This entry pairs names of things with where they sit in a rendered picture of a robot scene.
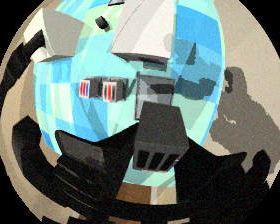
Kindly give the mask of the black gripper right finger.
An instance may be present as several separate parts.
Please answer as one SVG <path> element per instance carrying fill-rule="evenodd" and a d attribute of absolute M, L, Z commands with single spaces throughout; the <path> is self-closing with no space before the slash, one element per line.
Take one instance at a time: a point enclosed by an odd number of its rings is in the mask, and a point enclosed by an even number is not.
<path fill-rule="evenodd" d="M 176 183 L 176 202 L 189 202 L 192 194 L 207 185 L 221 169 L 236 167 L 245 160 L 246 153 L 232 153 L 232 155 L 214 156 L 212 152 L 201 147 L 196 141 L 189 139 L 189 149 L 173 165 Z"/>

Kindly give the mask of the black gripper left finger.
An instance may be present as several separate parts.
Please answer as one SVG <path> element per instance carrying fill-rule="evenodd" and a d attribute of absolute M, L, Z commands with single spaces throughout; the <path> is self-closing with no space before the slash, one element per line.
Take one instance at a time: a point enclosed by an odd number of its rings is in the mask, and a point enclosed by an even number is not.
<path fill-rule="evenodd" d="M 99 169 L 104 184 L 107 185 L 108 197 L 116 198 L 131 163 L 137 127 L 139 123 L 125 128 L 124 131 L 116 132 L 108 139 L 105 137 L 93 143 L 62 129 L 55 131 L 54 135 L 62 155 L 65 153 L 72 159 L 87 164 L 88 167 Z"/>

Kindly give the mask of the black cylinder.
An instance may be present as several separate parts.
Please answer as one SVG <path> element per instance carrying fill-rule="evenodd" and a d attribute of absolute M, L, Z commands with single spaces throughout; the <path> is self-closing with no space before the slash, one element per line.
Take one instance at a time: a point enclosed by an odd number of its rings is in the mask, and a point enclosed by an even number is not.
<path fill-rule="evenodd" d="M 95 22 L 97 24 L 97 27 L 100 27 L 100 30 L 104 30 L 104 28 L 109 27 L 107 20 L 105 20 L 103 16 L 99 16 L 99 18 L 96 18 Z"/>

